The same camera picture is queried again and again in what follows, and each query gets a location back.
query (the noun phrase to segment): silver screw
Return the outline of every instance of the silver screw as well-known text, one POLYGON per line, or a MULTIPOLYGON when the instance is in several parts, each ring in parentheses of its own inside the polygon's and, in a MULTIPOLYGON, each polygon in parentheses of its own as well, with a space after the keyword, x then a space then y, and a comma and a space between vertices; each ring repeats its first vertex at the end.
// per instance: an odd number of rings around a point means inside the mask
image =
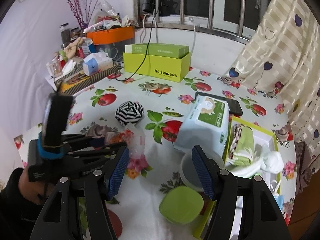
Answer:
POLYGON ((65 183, 65 182, 67 182, 68 181, 68 177, 62 177, 61 179, 60 179, 60 182, 61 183, 65 183))
POLYGON ((262 181, 262 177, 259 175, 255 175, 253 178, 255 181, 262 181))
POLYGON ((221 169, 220 174, 223 176, 227 176, 229 174, 229 171, 227 171, 226 169, 221 169))
POLYGON ((95 170, 93 174, 94 176, 100 176, 102 174, 102 170, 95 170))

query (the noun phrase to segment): blue and white tissue pack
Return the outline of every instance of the blue and white tissue pack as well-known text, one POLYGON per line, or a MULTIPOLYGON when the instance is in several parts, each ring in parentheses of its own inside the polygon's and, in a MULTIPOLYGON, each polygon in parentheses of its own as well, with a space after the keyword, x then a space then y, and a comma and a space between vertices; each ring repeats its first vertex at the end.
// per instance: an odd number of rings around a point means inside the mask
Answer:
POLYGON ((107 70, 113 67, 112 58, 103 52, 89 54, 84 58, 83 72, 87 76, 95 75, 98 72, 107 70))
POLYGON ((226 101, 197 96, 194 106, 181 125, 174 147, 187 152, 200 145, 207 157, 223 155, 228 137, 229 107, 226 101))

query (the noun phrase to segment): black sleeve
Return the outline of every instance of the black sleeve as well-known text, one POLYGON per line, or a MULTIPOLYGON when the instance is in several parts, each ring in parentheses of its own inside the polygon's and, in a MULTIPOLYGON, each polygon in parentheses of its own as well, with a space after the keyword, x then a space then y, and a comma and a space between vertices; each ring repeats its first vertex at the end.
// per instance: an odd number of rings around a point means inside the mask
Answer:
POLYGON ((15 169, 0 193, 1 240, 29 240, 37 217, 42 209, 26 200, 18 188, 22 168, 15 169))

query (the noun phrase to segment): person's arm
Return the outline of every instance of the person's arm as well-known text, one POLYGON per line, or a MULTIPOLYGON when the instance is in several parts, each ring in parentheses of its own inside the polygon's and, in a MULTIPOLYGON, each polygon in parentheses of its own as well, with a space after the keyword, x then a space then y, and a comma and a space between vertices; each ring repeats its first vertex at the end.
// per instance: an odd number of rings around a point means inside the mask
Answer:
MULTIPOLYGON (((49 184, 47 195, 54 188, 49 184)), ((29 240, 33 226, 42 209, 39 195, 44 194, 43 182, 30 182, 28 167, 15 169, 0 193, 0 223, 6 225, 1 239, 29 240)))

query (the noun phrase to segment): green towel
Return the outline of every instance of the green towel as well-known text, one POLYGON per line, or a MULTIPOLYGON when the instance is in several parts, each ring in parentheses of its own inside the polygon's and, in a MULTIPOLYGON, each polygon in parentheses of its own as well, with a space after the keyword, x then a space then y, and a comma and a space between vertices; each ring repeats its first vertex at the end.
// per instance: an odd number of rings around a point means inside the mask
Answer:
POLYGON ((241 137, 233 153, 234 166, 249 166, 253 161, 253 132, 252 129, 242 126, 241 137))

